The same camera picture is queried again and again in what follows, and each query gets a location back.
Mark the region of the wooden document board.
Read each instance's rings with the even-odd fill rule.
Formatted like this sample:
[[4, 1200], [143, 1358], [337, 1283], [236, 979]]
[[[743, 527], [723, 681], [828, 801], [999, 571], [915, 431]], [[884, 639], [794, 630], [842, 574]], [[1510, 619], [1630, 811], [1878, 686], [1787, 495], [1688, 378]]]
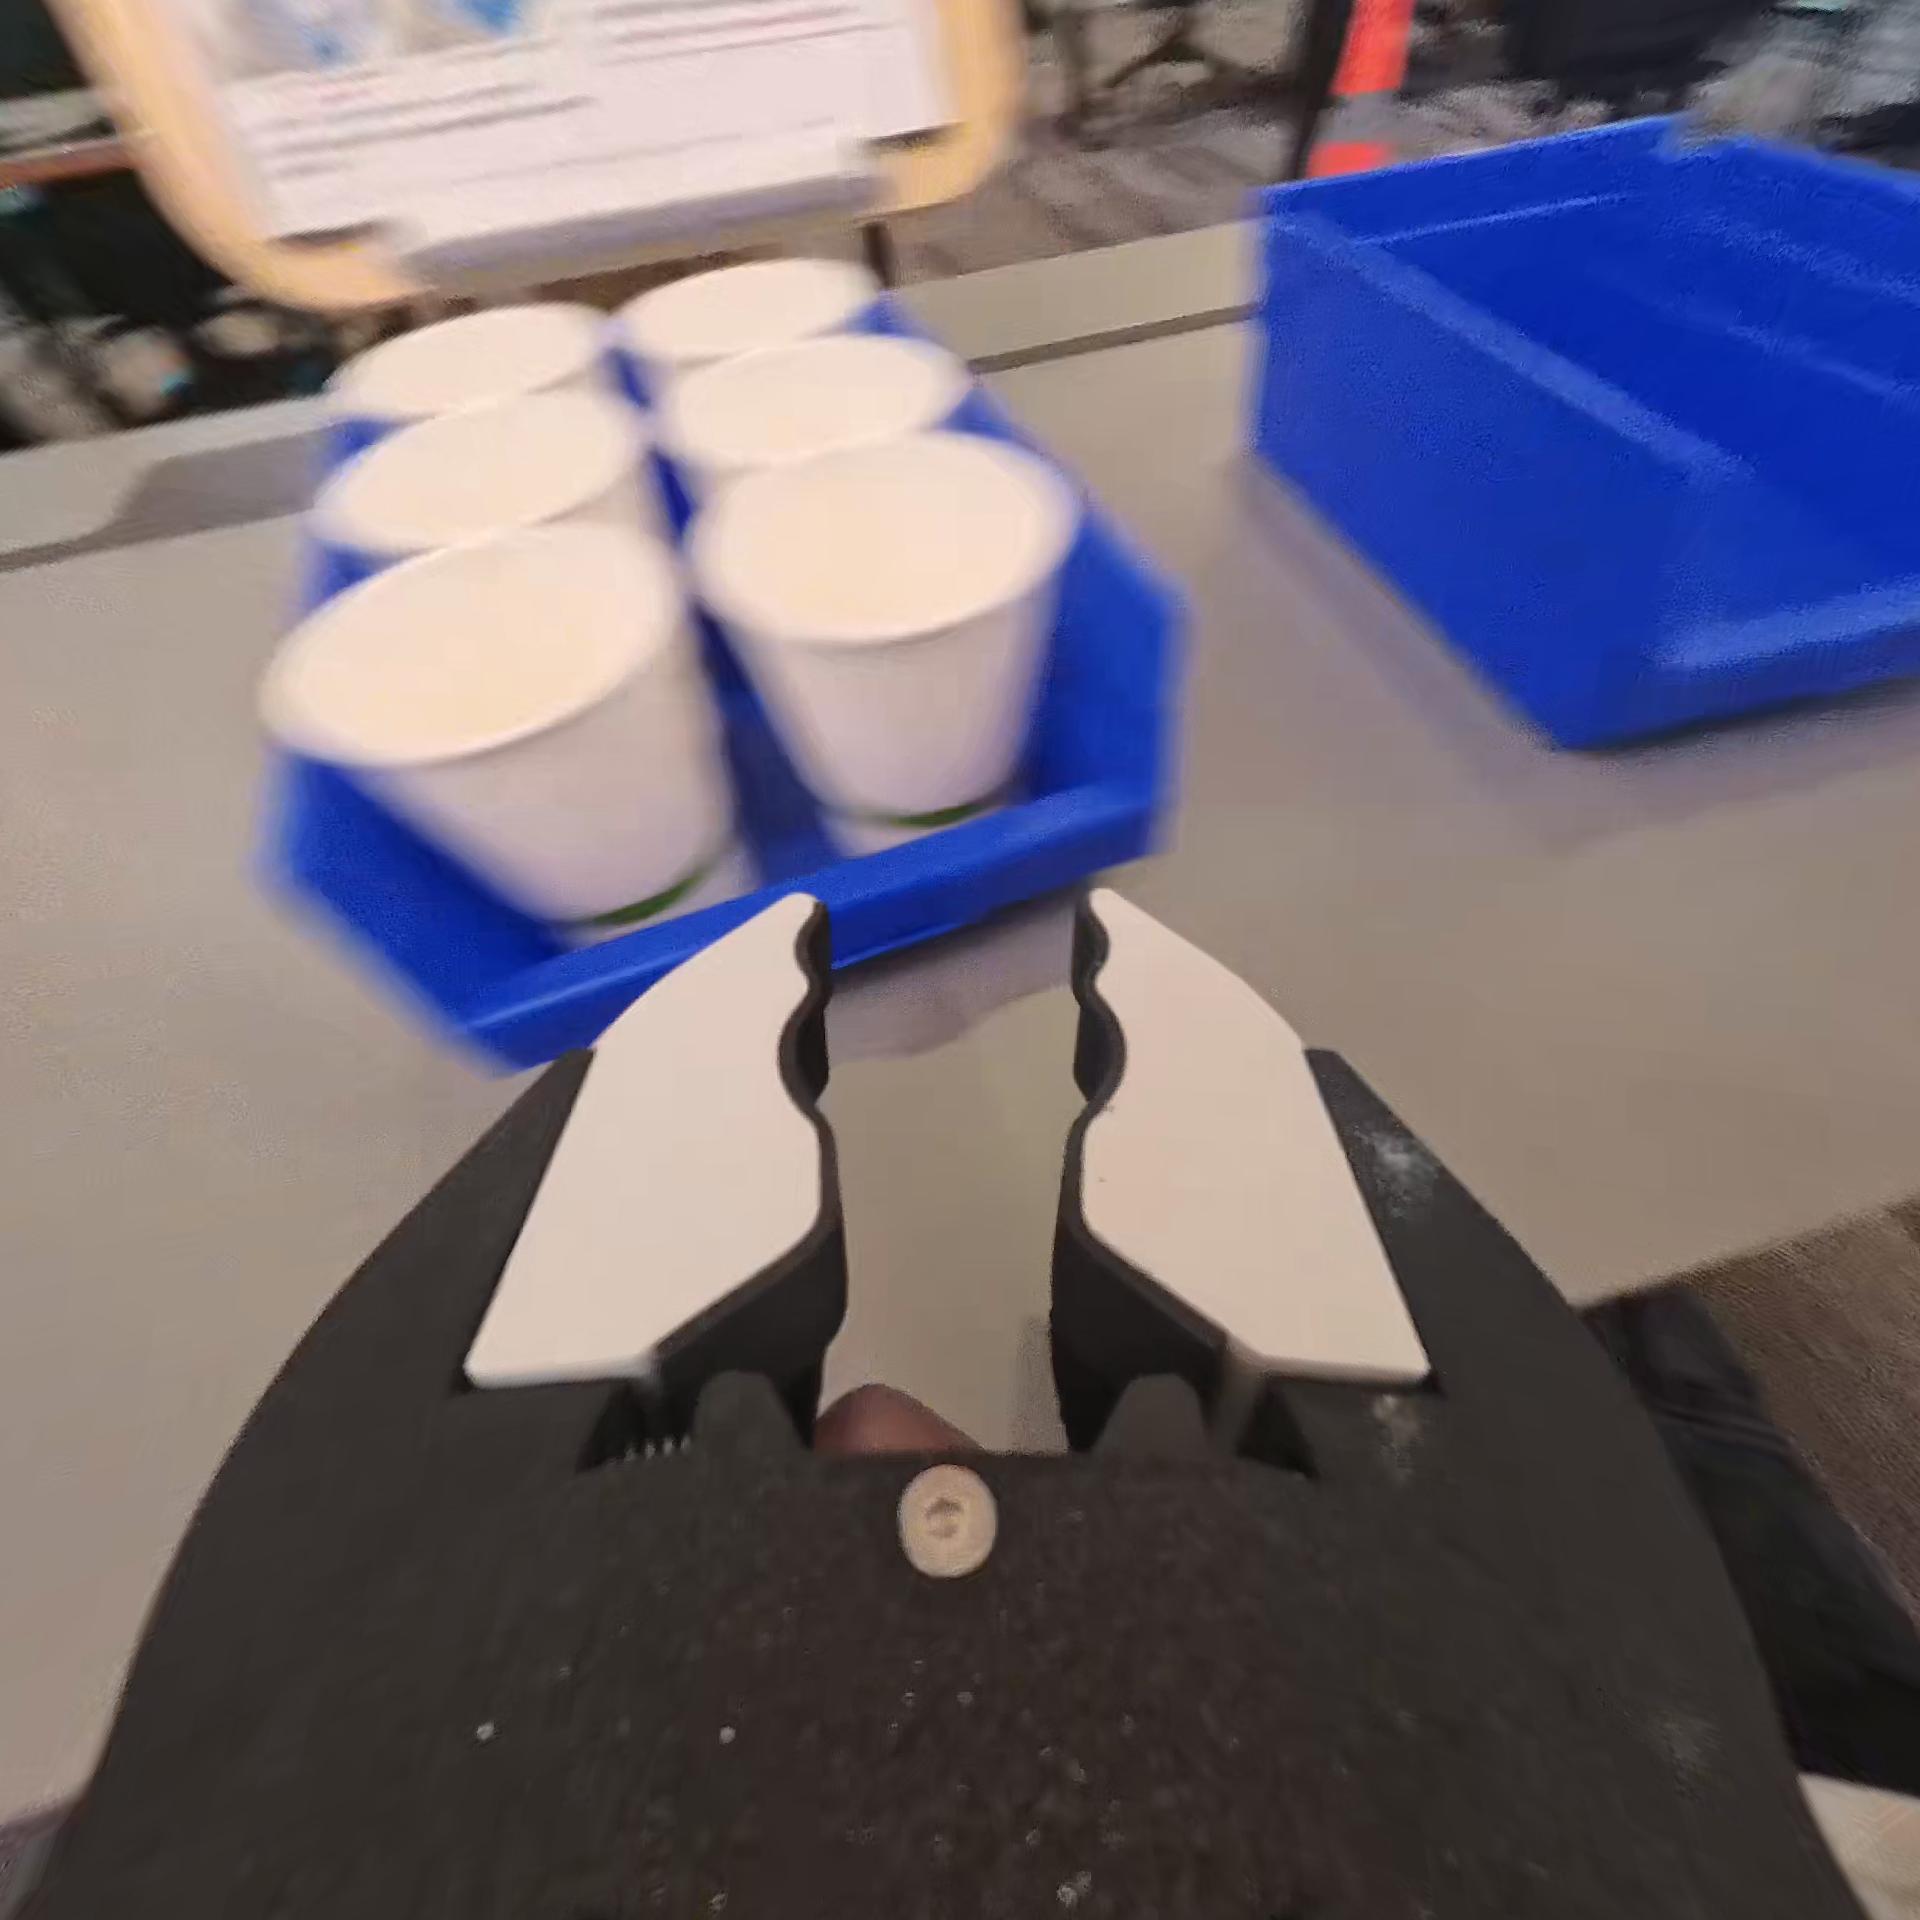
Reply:
[[594, 274], [648, 270], [672, 261], [702, 261], [732, 253], [770, 250], [799, 235], [866, 230], [960, 201], [992, 175], [1010, 145], [1025, 87], [1018, 5], [943, 2], [940, 24], [956, 123], [944, 133], [884, 143], [897, 154], [897, 186], [884, 203], [855, 216], [817, 216], [783, 226], [738, 232], [702, 253], [655, 253], [635, 261], [596, 258], [586, 269], [507, 270], [450, 287], [417, 289], [390, 304], [347, 312], [307, 312], [278, 304], [251, 273], [259, 243], [270, 238], [242, 154], [212, 94], [180, 5], [56, 2], [47, 5], [88, 85], [100, 97], [118, 143], [161, 217], [217, 274], [268, 304], [320, 318], [347, 318], [414, 304], [426, 298], [467, 298], [510, 289], [576, 282]]

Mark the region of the blue plastic bin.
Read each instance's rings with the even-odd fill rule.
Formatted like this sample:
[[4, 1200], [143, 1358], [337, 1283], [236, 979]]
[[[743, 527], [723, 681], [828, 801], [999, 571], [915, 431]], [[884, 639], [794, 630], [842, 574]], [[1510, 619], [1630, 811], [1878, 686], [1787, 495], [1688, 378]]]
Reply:
[[1612, 747], [1919, 669], [1916, 173], [1674, 120], [1259, 203], [1254, 453]]
[[778, 897], [822, 898], [833, 961], [858, 968], [948, 938], [1152, 851], [1169, 794], [1179, 594], [1084, 507], [1048, 639], [1041, 705], [1008, 803], [905, 849], [842, 854], [727, 639], [691, 617], [737, 821], [759, 890], [681, 903], [564, 947], [420, 838], [344, 767], [279, 757], [260, 871], [452, 1045], [499, 1070], [586, 1048], [632, 1000]]

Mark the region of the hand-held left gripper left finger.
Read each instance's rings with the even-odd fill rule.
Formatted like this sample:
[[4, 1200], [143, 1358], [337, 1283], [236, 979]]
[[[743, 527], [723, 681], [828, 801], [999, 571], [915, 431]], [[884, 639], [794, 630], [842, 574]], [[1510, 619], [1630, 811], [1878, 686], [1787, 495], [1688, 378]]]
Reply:
[[619, 1383], [649, 1440], [762, 1377], [811, 1437], [849, 1313], [828, 909], [783, 897], [593, 1048], [465, 1358], [476, 1390]]

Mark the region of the printed instruction sheet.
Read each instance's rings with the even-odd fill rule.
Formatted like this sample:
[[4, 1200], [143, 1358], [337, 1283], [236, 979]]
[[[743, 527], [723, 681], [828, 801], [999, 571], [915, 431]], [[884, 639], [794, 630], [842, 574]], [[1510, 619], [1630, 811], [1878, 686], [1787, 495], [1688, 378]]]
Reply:
[[180, 5], [268, 234], [831, 201], [956, 123], [934, 5]]

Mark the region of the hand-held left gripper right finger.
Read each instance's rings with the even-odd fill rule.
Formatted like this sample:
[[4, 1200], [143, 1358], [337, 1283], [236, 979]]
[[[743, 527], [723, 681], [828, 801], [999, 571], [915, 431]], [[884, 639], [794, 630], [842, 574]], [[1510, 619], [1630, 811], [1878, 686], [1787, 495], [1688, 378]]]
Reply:
[[1073, 1082], [1050, 1262], [1063, 1437], [1169, 1383], [1200, 1446], [1289, 1434], [1287, 1385], [1423, 1395], [1431, 1360], [1307, 1045], [1112, 888], [1073, 920]]

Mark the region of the black office chair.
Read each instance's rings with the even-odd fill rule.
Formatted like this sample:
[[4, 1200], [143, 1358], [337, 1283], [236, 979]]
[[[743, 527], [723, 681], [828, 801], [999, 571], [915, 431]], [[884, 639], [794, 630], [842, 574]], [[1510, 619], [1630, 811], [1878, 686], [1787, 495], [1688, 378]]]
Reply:
[[1668, 89], [1770, 2], [1503, 2], [1504, 58], [1561, 94]]

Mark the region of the set of white paper cups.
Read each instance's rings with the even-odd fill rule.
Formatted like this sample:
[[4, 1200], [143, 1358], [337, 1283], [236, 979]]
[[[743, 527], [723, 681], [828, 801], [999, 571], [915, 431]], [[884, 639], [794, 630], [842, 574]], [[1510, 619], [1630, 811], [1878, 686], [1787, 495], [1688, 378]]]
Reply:
[[1018, 782], [1084, 511], [849, 261], [492, 310], [352, 361], [273, 745], [602, 945], [754, 886], [727, 648], [831, 854]]

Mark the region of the orange traffic cone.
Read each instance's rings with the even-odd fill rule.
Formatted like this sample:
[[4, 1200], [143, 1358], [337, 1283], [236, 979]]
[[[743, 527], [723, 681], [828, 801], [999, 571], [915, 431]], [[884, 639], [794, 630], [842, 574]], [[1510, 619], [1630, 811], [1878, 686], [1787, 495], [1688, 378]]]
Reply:
[[1404, 158], [1401, 87], [1416, 2], [1338, 5], [1339, 37], [1297, 178], [1370, 175]]

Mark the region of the person's left hand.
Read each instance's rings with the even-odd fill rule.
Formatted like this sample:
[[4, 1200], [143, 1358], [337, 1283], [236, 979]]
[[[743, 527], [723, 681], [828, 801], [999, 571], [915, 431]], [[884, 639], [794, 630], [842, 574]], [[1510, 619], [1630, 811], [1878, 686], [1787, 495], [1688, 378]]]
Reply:
[[903, 1390], [865, 1383], [818, 1415], [811, 1448], [823, 1456], [947, 1456], [976, 1453], [976, 1440]]

